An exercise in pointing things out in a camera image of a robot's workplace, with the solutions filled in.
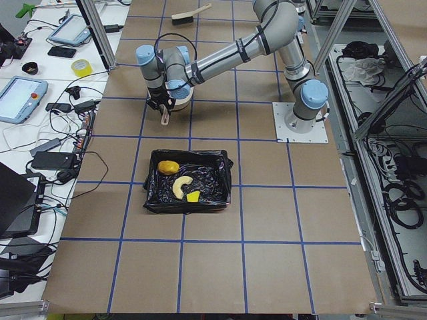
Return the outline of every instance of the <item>yellow sponge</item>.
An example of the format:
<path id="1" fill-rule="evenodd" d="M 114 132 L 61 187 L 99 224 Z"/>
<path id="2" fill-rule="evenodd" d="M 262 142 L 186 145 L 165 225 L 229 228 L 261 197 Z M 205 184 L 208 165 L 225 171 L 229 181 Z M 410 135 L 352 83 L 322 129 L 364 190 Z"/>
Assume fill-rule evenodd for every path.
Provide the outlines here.
<path id="1" fill-rule="evenodd" d="M 199 202 L 200 191 L 194 191 L 187 194 L 187 202 Z"/>

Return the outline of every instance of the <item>black box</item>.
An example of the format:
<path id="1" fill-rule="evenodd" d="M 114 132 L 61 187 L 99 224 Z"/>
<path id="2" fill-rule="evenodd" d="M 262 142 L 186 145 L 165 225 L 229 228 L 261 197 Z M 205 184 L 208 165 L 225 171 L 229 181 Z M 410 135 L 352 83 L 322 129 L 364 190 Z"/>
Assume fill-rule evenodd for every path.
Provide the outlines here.
<path id="1" fill-rule="evenodd" d="M 157 170 L 160 161 L 171 160 L 179 163 L 175 175 L 163 175 Z M 145 180 L 147 201 L 144 207 L 154 213 L 193 213 L 224 209 L 230 204 L 233 161 L 227 151 L 182 151 L 153 150 L 149 173 Z M 190 185 L 183 186 L 184 193 L 200 191 L 199 202 L 187 202 L 173 195 L 173 182 L 181 176 L 193 178 Z"/>
<path id="2" fill-rule="evenodd" d="M 39 151 L 31 166 L 41 170 L 71 169 L 77 162 L 77 155 L 69 152 Z"/>

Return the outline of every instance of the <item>black bag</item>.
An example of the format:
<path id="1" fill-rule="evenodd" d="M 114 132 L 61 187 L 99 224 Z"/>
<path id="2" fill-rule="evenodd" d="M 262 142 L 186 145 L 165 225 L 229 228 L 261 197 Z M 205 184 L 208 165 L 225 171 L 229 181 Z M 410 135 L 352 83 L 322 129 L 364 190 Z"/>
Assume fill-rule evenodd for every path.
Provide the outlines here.
<path id="1" fill-rule="evenodd" d="M 160 161 L 171 160 L 179 163 L 175 175 L 163 175 L 157 170 Z M 182 151 L 153 150 L 149 173 L 145 180 L 147 201 L 144 207 L 154 213 L 192 213 L 224 209 L 231 201 L 233 161 L 227 151 Z M 184 175 L 193 178 L 190 185 L 184 185 L 184 194 L 200 191 L 199 202 L 187 202 L 175 198 L 173 182 Z"/>
<path id="2" fill-rule="evenodd" d="M 378 58 L 379 48 L 375 43 L 366 43 L 363 41 L 353 41 L 347 44 L 342 49 L 342 55 L 344 57 L 350 57 L 355 59 L 365 58 Z"/>

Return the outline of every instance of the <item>banana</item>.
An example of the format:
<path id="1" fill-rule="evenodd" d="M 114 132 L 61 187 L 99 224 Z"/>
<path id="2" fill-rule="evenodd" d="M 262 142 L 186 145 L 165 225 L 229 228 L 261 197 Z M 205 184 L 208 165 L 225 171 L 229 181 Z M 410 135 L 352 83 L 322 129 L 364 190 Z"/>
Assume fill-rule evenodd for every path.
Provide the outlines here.
<path id="1" fill-rule="evenodd" d="M 181 190 L 182 185 L 189 185 L 191 182 L 193 182 L 193 178 L 187 175 L 183 175 L 173 182 L 172 191 L 177 199 L 182 200 L 184 196 L 184 192 Z"/>

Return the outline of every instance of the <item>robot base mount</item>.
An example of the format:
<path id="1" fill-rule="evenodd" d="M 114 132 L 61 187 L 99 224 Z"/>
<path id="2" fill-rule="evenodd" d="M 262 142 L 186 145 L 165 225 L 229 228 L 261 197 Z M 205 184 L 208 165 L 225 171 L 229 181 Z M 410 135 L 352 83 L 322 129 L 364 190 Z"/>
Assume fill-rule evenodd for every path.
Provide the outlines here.
<path id="1" fill-rule="evenodd" d="M 313 121 L 313 127 L 310 132 L 298 133 L 291 130 L 285 123 L 285 119 L 292 113 L 294 103 L 273 102 L 274 123 L 276 125 L 276 138 L 278 142 L 283 143 L 328 143 L 325 124 L 323 121 Z M 321 119 L 319 112 L 316 119 Z"/>

